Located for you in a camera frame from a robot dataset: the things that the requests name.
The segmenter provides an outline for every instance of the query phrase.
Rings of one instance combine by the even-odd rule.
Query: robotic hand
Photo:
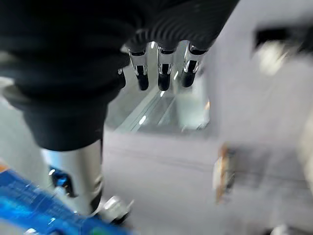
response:
[[[0,76],[23,113],[60,198],[83,215],[122,221],[129,208],[103,199],[102,138],[107,106],[125,86],[131,63],[149,86],[148,42],[157,43],[158,86],[169,88],[173,55],[188,40],[181,84],[199,63],[239,0],[3,0]],[[120,49],[126,45],[129,55]]]

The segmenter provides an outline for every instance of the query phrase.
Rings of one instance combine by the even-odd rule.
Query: white object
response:
[[[273,76],[286,61],[287,52],[280,42],[266,42],[257,51],[260,59],[260,70]]]

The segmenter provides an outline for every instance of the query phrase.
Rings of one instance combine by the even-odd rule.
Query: blue packaging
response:
[[[72,212],[59,199],[0,164],[0,219],[48,235],[134,235]]]

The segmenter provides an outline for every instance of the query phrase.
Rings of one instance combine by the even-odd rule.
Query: black rubber fingertip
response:
[[[122,72],[121,74],[117,74],[118,86],[120,89],[126,86],[125,74]]]
[[[170,74],[159,74],[158,75],[158,87],[161,91],[167,91],[170,87],[171,75]]]
[[[139,84],[139,88],[142,91],[145,91],[148,89],[149,87],[149,80],[148,80],[148,75],[137,75],[137,79],[138,79],[138,84]]]
[[[181,85],[183,87],[190,87],[194,83],[195,76],[196,76],[196,74],[193,72],[183,71],[181,74],[181,77],[180,77]]]

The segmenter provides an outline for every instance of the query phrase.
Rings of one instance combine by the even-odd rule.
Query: glass surface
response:
[[[124,68],[126,87],[109,105],[106,126],[119,132],[161,134],[192,133],[204,130],[210,121],[208,85],[201,64],[193,85],[180,84],[187,42],[175,52],[170,88],[157,86],[157,44],[148,44],[149,88],[141,91],[131,65]]]

